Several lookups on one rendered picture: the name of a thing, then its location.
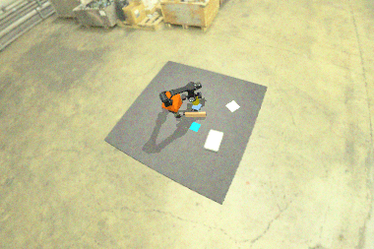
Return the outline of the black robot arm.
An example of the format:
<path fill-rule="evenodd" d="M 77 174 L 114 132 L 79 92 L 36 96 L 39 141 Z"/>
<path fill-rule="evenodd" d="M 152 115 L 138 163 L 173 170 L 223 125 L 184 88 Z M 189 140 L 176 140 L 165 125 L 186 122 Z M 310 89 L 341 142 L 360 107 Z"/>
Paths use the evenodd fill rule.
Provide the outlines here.
<path fill-rule="evenodd" d="M 173 103 L 172 97 L 175 96 L 176 94 L 184 93 L 184 92 L 192 93 L 192 92 L 196 91 L 197 89 L 200 89 L 201 87 L 202 87 L 202 84 L 200 82 L 198 82 L 196 84 L 194 84 L 194 82 L 189 82 L 185 87 L 175 89 L 175 90 L 170 90 L 170 91 L 164 91 L 164 92 L 159 94 L 159 97 L 160 97 L 161 102 L 163 102 L 164 106 L 168 107 L 168 106 L 172 105 L 172 103 Z M 171 97 L 168 98 L 165 92 L 169 92 Z M 195 95 L 193 93 L 188 94 L 188 96 L 189 96 L 189 101 L 190 102 L 193 102 L 193 101 L 197 100 L 197 98 L 195 97 Z"/>

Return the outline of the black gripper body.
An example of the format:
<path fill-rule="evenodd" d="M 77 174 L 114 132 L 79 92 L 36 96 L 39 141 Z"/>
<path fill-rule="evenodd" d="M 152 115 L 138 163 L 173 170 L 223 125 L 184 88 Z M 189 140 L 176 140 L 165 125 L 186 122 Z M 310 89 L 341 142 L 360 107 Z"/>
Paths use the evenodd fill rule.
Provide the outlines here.
<path fill-rule="evenodd" d="M 194 92 L 192 92 L 192 93 L 194 93 Z M 188 93 L 188 94 L 192 94 L 192 93 Z M 182 94 L 181 95 L 182 96 L 182 100 L 185 100 L 186 97 L 189 99 L 188 94 L 187 95 L 186 95 L 186 93 Z M 197 93 L 197 94 L 194 93 L 194 95 L 195 95 L 195 97 L 202 98 L 202 93 Z"/>

